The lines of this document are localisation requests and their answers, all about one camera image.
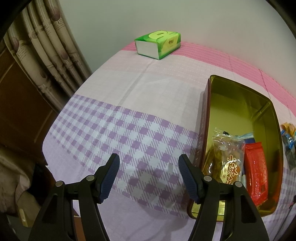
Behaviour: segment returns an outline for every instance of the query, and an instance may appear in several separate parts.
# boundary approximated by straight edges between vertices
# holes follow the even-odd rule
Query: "cloth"
[[[186,240],[195,220],[186,214],[176,162],[181,153],[193,160],[197,111],[209,76],[269,97],[279,123],[296,120],[296,100],[259,69],[213,49],[183,42],[161,61],[135,50],[130,44],[119,51],[78,89],[47,134],[44,156],[56,180],[72,183],[118,153],[115,184],[99,205],[110,240]],[[263,217],[271,240],[296,193],[295,170],[287,167],[284,157],[277,209]],[[76,202],[74,207],[79,211]],[[221,229],[217,223],[213,240]]]
[[[17,213],[17,203],[30,187],[35,163],[0,145],[0,212]]]

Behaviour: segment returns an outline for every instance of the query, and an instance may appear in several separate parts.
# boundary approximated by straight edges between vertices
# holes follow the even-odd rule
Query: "gold tin box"
[[[235,81],[211,75],[199,107],[200,130],[194,165],[202,167],[212,145],[215,128],[231,135],[253,132],[262,142],[268,171],[268,199],[258,207],[261,217],[273,213],[279,201],[283,175],[283,147],[279,122],[269,98]],[[196,219],[200,205],[192,200],[188,215]],[[217,221],[223,221],[224,202],[220,201]]]

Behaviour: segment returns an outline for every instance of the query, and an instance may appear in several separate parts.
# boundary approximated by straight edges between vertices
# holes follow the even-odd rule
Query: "brown wooden furniture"
[[[2,42],[0,143],[17,152],[28,154],[40,164],[45,164],[42,143],[57,115]]]

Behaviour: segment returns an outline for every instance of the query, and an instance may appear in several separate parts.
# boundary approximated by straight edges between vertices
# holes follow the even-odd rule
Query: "curtain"
[[[33,0],[12,23],[4,41],[24,73],[57,111],[90,76],[56,0]]]

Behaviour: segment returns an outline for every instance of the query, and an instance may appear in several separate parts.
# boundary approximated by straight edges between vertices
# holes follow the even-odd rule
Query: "green tissue box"
[[[181,45],[181,34],[170,31],[156,31],[135,39],[138,54],[162,59]]]

